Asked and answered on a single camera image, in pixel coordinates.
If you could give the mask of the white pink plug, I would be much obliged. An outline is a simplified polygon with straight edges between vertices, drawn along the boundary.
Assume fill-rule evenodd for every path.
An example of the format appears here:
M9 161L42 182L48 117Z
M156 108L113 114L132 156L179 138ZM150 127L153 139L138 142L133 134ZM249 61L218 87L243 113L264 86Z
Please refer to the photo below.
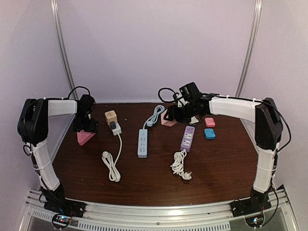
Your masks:
M197 125L199 123L199 120L194 116L191 118L191 121L189 122L190 126Z

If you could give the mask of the pink triangular power strip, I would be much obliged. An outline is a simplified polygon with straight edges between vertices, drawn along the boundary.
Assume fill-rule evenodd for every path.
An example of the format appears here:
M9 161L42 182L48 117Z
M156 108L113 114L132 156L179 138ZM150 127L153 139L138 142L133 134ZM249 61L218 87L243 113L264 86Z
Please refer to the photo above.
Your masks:
M80 146L83 146L85 143L87 143L96 133L94 132L85 132L80 131L77 132L77 142Z

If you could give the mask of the pink plug adapter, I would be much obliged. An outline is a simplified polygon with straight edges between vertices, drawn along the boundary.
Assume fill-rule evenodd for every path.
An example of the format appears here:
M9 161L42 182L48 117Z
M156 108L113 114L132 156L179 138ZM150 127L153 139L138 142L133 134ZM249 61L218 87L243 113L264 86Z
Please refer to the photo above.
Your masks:
M206 117L206 118L205 118L205 125L206 125L208 128L213 128L213 127L215 127L216 123L215 123L214 118L212 118L212 117Z

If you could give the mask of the blue plug adapter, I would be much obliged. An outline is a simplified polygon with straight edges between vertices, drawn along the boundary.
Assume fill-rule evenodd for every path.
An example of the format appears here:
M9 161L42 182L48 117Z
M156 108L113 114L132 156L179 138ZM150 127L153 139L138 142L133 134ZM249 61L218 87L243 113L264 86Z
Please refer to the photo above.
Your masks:
M213 140L216 138L216 134L213 128L204 129L204 135L207 140Z

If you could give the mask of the beige cube charger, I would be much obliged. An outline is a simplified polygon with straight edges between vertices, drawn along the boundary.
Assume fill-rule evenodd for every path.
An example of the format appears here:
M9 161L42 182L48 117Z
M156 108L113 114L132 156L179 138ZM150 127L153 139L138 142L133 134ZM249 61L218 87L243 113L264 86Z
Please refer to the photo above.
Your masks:
M117 114L115 113L114 110L107 111L104 113L104 115L105 115L106 123L108 125L110 125L111 122L117 123Z

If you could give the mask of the purple power strip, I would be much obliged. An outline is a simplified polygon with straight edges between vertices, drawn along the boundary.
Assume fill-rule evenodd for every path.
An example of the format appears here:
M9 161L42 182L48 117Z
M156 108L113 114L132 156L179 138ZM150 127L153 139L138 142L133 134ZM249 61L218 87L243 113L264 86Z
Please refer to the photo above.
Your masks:
M193 126L186 126L185 132L182 137L182 141L180 144L180 150L189 152L192 146L193 136L195 132L195 127Z

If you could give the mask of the pink cube socket adapter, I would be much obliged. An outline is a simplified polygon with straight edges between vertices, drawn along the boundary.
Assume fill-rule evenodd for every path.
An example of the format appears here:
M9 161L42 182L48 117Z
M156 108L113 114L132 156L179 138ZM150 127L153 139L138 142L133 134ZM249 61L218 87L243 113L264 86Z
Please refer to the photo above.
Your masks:
M166 115L166 112L167 112L167 110L165 110L165 111L160 115L160 118L161 118L161 125L162 125L162 126L166 126L166 127L172 127L172 126L174 126L175 124L177 124L177 121L176 121L176 120L169 121L169 120L165 120L165 119L164 119L164 116Z

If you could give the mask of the white power strip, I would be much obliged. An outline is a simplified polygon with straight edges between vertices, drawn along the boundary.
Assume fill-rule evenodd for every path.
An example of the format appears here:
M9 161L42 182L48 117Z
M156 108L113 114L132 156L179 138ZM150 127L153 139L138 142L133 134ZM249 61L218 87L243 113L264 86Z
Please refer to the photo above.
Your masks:
M122 133L122 129L118 123L116 123L116 129L111 130L114 136L120 135Z

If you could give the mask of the light blue power strip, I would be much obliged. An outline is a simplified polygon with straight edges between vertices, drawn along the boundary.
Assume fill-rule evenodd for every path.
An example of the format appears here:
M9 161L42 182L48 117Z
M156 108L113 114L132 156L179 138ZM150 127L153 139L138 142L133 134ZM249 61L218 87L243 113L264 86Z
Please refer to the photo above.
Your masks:
M138 158L146 158L147 157L147 144L148 144L148 130L140 129L139 137L138 137Z

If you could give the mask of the black plug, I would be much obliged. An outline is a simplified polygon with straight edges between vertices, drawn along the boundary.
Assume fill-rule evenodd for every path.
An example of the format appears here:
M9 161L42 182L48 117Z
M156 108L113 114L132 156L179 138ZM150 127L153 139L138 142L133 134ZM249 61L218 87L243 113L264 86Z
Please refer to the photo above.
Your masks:
M115 122L115 121L111 121L111 122L109 123L109 127L110 127L111 130L116 129L116 122Z

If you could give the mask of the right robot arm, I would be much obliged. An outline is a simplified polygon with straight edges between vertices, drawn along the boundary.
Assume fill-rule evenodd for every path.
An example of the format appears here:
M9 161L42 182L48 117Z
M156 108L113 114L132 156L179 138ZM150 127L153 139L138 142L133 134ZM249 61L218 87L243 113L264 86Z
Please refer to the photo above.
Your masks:
M286 121L272 98L264 100L240 99L219 94L197 93L185 96L188 102L168 107L165 120L187 123L194 116L222 115L248 120L255 125L258 162L253 189L265 193L270 188L276 170L283 127Z

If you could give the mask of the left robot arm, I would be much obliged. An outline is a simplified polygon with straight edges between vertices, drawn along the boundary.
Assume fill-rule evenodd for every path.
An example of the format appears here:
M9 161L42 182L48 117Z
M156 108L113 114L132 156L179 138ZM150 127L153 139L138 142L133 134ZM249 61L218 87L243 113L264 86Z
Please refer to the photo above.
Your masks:
M82 95L80 100L40 98L25 101L17 131L29 151L44 190L56 192L61 188L47 148L49 118L72 115L73 132L77 134L78 144L83 146L98 132L98 121L91 118L94 106L94 98L87 94Z

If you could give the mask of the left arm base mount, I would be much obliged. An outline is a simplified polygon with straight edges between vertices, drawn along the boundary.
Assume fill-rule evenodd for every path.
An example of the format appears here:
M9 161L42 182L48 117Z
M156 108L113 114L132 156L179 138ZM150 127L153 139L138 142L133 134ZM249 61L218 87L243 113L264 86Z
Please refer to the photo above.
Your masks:
M55 195L49 192L45 192L44 196L46 199L44 208L46 210L70 217L83 217L86 207L85 203L68 199L61 201L60 199L56 198Z

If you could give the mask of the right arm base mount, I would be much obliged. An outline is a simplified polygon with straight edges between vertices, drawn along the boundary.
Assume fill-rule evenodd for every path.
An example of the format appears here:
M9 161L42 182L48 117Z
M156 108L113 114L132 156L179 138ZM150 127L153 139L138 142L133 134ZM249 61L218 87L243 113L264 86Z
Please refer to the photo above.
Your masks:
M271 208L268 193L252 191L247 199L235 199L230 203L233 217L240 217L261 212L264 209Z

